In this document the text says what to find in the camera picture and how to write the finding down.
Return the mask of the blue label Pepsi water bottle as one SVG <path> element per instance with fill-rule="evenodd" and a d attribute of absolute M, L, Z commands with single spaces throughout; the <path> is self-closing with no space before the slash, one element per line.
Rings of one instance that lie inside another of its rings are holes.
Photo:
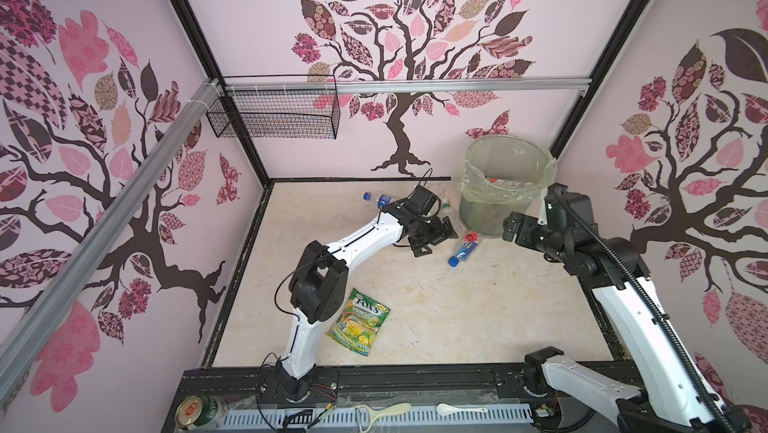
<path fill-rule="evenodd" d="M 377 209 L 382 209 L 393 201 L 393 197 L 388 193 L 366 191 L 363 200 Z"/>

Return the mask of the white plastic spoon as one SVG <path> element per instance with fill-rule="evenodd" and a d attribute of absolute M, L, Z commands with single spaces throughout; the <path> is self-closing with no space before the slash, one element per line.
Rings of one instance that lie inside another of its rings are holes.
<path fill-rule="evenodd" d="M 453 415 L 469 413 L 486 414 L 489 412 L 489 409 L 486 407 L 458 407 L 446 403 L 439 403 L 436 406 L 436 412 L 441 417 L 449 417 Z"/>

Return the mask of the green lined trash bin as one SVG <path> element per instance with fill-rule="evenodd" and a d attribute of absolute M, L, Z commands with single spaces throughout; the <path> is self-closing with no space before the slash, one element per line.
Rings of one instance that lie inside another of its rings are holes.
<path fill-rule="evenodd" d="M 557 159 L 527 139 L 488 135 L 469 144 L 460 166 L 459 217 L 482 236 L 499 237 L 504 220 L 524 213 L 554 182 Z M 486 178 L 504 180 L 490 184 Z"/>

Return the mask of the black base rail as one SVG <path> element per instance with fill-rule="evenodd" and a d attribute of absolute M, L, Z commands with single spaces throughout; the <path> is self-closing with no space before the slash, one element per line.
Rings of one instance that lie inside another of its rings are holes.
<path fill-rule="evenodd" d="M 309 405 L 333 396 L 354 402 L 419 394 L 489 394 L 536 402 L 538 398 L 524 390 L 523 368 L 522 363 L 318 366 L 302 397 L 290 396 L 269 366 L 193 369 L 182 374 L 171 407 L 199 394 L 226 401 L 254 397 L 261 404 L 280 406 Z"/>

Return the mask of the cream plastic peeler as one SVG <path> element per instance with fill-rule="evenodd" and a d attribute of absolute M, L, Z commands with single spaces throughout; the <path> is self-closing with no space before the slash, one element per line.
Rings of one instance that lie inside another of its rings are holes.
<path fill-rule="evenodd" d="M 368 433 L 380 419 L 390 418 L 410 413 L 413 405 L 408 402 L 397 403 L 388 407 L 375 409 L 366 404 L 354 406 L 356 424 L 359 433 Z"/>

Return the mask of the Fox's candy bag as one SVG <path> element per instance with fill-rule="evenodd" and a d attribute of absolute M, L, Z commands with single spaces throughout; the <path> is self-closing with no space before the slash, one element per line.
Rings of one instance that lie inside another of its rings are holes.
<path fill-rule="evenodd" d="M 390 312 L 388 306 L 353 289 L 327 336 L 348 350 L 367 357 Z"/>

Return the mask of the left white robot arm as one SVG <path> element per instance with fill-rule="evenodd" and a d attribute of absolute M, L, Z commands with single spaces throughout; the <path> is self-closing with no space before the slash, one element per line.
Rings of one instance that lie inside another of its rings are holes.
<path fill-rule="evenodd" d="M 424 216 L 393 205 L 340 240 L 309 243 L 289 276 L 293 320 L 279 371 L 294 381 L 310 375 L 323 324 L 342 306 L 349 275 L 364 261 L 401 241 L 416 257 L 425 256 L 433 246 L 458 236 L 458 223 L 447 213 Z"/>

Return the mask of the blue cap Fiji bottle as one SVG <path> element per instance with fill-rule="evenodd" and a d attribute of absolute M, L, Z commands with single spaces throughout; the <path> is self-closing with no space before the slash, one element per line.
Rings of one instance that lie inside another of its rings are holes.
<path fill-rule="evenodd" d="M 451 256 L 448 259 L 448 265 L 456 268 L 460 263 L 465 262 L 480 244 L 480 235 L 470 230 L 464 233 L 457 242 Z"/>

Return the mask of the green label small bottle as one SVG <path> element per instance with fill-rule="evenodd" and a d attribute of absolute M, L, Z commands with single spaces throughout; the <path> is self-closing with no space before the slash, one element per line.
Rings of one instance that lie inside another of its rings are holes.
<path fill-rule="evenodd" d="M 442 204 L 441 210 L 440 210 L 440 216 L 444 219 L 444 222 L 446 224 L 450 224 L 450 227 L 453 231 L 452 237 L 458 238 L 462 232 L 462 224 L 458 216 L 458 213 L 451 206 L 449 202 L 445 202 Z"/>

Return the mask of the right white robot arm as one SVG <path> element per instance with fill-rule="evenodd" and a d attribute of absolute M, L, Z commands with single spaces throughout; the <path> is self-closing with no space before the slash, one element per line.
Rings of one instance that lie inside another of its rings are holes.
<path fill-rule="evenodd" d="M 551 208 L 546 223 L 523 213 L 504 222 L 503 238 L 543 253 L 578 278 L 603 309 L 641 377 L 641 386 L 609 378 L 545 347 L 526 355 L 525 390 L 563 392 L 622 432 L 747 432 L 748 413 L 729 406 L 706 380 L 663 310 L 648 268 L 632 245 L 605 240 L 585 221 Z"/>

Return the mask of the green drink can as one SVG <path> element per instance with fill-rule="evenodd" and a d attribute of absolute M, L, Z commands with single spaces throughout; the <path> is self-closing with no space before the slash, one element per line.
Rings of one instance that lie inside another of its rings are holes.
<path fill-rule="evenodd" d="M 200 394 L 185 398 L 176 408 L 174 420 L 185 431 L 215 430 L 224 423 L 227 413 L 228 404 L 222 398 Z"/>

